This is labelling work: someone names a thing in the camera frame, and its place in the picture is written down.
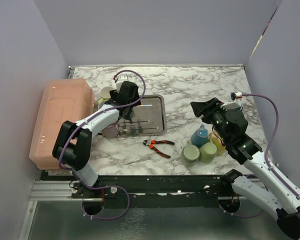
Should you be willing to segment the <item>yellow-green faceted mug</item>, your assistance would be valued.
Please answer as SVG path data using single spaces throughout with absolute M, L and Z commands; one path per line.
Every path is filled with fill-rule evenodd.
M 98 100 L 98 104 L 100 104 L 104 100 L 109 100 L 111 98 L 110 91 L 114 90 L 112 86 L 106 86 L 99 91 L 100 99 Z

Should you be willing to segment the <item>salmon pink mug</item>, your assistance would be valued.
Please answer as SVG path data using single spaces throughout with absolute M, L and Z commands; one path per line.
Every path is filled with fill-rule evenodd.
M 98 110 L 100 110 L 100 109 L 103 107 L 103 105 L 106 104 L 107 101 L 108 101 L 107 99 L 102 100 L 102 101 L 98 104 Z

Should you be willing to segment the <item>lilac wavy-pattern mug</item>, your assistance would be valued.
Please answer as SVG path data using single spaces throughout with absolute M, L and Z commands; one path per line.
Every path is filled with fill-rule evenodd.
M 107 139 L 112 139 L 117 137 L 119 134 L 119 124 L 114 122 L 102 130 L 102 135 Z

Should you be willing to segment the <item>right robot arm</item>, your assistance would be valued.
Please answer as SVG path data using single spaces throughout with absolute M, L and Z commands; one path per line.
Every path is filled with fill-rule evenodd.
M 267 187 L 263 189 L 231 170 L 223 175 L 220 191 L 226 196 L 237 193 L 249 199 L 271 215 L 285 235 L 300 239 L 300 188 L 269 162 L 262 148 L 246 134 L 248 121 L 242 110 L 215 97 L 206 102 L 192 101 L 190 105 L 197 118 L 216 130 L 227 153 Z

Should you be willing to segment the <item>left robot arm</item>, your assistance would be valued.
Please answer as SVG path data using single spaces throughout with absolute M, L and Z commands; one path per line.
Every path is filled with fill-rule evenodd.
M 141 104 L 138 86 L 123 81 L 118 90 L 110 92 L 108 100 L 98 111 L 77 122 L 65 121 L 59 130 L 52 156 L 74 173 L 83 183 L 87 196 L 96 197 L 101 190 L 99 175 L 89 164 L 92 140 L 106 127 L 127 116 Z

